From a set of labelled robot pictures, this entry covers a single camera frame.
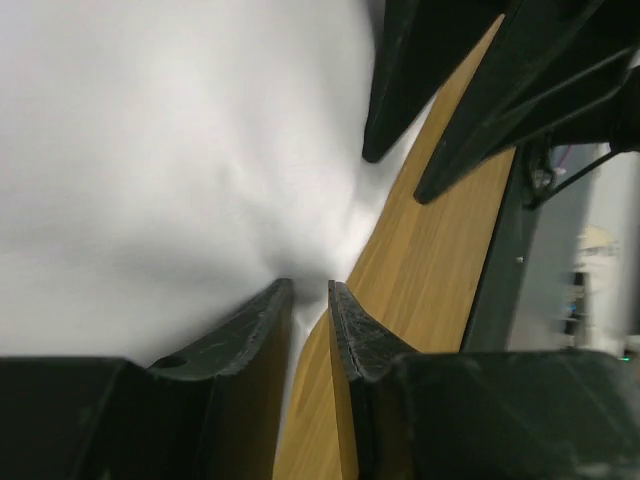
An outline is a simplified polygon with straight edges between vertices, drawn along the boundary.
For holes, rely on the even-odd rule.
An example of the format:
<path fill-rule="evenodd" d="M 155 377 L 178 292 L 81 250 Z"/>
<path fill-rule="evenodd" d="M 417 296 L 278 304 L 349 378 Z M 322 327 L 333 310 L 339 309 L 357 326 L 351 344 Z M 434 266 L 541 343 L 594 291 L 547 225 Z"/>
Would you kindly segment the white t shirt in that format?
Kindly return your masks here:
<path fill-rule="evenodd" d="M 150 363 L 279 277 L 301 344 L 417 136 L 361 157 L 381 1 L 5 1 L 1 351 Z"/>

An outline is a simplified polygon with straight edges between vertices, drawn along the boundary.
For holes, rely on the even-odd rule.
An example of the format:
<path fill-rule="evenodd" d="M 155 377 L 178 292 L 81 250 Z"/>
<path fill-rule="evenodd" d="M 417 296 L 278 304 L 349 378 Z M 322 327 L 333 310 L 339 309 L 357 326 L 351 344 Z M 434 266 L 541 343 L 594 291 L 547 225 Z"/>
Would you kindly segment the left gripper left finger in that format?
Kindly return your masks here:
<path fill-rule="evenodd" d="M 268 479 L 293 284 L 149 367 L 123 358 L 5 357 L 5 479 Z"/>

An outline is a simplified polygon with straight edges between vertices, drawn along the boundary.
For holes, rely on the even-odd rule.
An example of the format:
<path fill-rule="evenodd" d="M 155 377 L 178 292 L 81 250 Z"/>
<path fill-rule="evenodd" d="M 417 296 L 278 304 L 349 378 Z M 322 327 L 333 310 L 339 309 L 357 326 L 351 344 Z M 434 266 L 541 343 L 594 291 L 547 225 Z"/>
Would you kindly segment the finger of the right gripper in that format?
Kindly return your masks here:
<path fill-rule="evenodd" d="M 506 10 L 505 1 L 386 3 L 364 129 L 364 160 L 382 160 Z"/>

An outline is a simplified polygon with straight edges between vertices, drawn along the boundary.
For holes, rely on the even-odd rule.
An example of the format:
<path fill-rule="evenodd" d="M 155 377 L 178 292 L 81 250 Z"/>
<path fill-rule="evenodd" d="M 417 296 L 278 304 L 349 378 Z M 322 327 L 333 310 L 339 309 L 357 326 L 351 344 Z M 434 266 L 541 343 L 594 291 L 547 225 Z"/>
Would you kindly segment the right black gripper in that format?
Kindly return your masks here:
<path fill-rule="evenodd" d="M 510 1 L 432 152 L 415 200 L 430 203 L 482 161 L 495 143 L 492 129 L 542 72 L 529 88 L 534 107 L 519 124 L 521 137 L 543 137 L 538 159 L 526 167 L 528 209 L 618 154 L 637 151 L 639 68 L 631 63 L 639 50 L 638 6 L 637 1 Z M 557 181 L 553 148 L 598 143 L 607 143 L 609 151 Z"/>

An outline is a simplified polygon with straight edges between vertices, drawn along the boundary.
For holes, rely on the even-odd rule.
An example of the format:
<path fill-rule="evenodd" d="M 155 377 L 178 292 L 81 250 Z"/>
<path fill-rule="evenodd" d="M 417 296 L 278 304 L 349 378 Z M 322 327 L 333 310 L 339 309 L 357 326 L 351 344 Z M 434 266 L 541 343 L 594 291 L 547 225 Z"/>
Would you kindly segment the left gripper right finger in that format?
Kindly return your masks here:
<path fill-rule="evenodd" d="M 328 286 L 346 479 L 635 479 L 639 382 L 589 350 L 417 351 Z"/>

